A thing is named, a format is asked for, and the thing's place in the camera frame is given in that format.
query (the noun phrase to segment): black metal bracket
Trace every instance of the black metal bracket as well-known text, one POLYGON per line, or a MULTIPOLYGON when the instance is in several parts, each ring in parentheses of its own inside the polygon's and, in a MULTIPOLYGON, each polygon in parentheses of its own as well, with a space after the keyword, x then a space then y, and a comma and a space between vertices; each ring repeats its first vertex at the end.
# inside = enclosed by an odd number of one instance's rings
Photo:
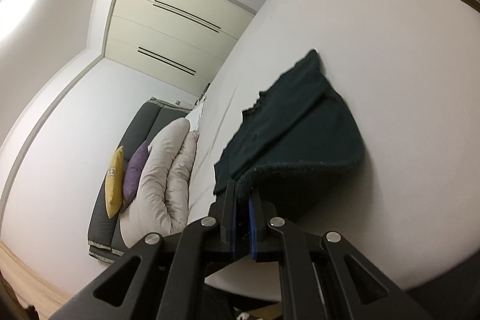
POLYGON ((148 234, 51 319, 195 319, 206 274, 248 252, 278 262, 285 320, 431 319, 339 233, 303 232, 256 191, 239 204, 233 181, 209 216, 181 234, 148 234))

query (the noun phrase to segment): pillow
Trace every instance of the pillow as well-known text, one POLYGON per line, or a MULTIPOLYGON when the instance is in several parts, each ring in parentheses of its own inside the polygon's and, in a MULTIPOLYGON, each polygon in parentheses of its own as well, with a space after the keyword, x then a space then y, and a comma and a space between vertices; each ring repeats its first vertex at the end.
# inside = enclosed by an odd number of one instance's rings
POLYGON ((165 206, 172 226, 170 234, 183 231, 188 220, 188 181, 194 167, 197 152, 198 132, 191 131, 183 141, 180 152, 173 160, 166 178, 165 206))
POLYGON ((127 209, 137 195, 140 175, 148 159, 148 146, 144 141, 140 147, 131 156, 127 165, 127 170, 123 176, 123 201, 120 211, 127 209))
POLYGON ((122 206, 123 146, 113 153, 110 167, 105 177, 106 213, 111 219, 122 206))
POLYGON ((128 248, 150 232, 170 234, 171 219, 165 206, 167 176, 189 129, 187 119, 177 118, 150 143, 150 155, 140 176, 137 196, 119 217, 120 232, 128 248))

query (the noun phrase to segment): white bed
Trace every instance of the white bed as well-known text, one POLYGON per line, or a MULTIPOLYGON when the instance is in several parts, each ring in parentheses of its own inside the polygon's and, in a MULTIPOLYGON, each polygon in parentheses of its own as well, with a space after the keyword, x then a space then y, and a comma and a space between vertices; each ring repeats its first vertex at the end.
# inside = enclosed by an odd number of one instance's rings
MULTIPOLYGON (((480 247, 480 14, 460 0, 267 0, 213 80, 189 222, 215 200, 214 164, 258 91, 315 48, 367 148, 362 172, 301 220, 337 230, 402 288, 480 247)), ((234 263, 215 287, 280 300, 277 265, 234 263)))

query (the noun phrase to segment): white wardrobe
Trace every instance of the white wardrobe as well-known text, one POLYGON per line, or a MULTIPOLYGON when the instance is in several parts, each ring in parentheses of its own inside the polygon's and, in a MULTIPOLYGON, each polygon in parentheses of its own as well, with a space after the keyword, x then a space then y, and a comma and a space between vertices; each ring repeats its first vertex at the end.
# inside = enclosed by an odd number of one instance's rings
POLYGON ((116 0, 105 57, 200 96, 253 17, 227 0, 116 0))

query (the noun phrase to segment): yellow pillow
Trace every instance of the yellow pillow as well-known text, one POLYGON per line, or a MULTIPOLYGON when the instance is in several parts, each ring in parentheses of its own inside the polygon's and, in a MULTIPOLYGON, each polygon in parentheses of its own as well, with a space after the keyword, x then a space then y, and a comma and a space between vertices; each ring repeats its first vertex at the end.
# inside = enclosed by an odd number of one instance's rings
POLYGON ((112 156, 110 167, 105 178, 105 205, 106 213, 111 219, 122 206, 123 182, 123 146, 118 147, 112 156))

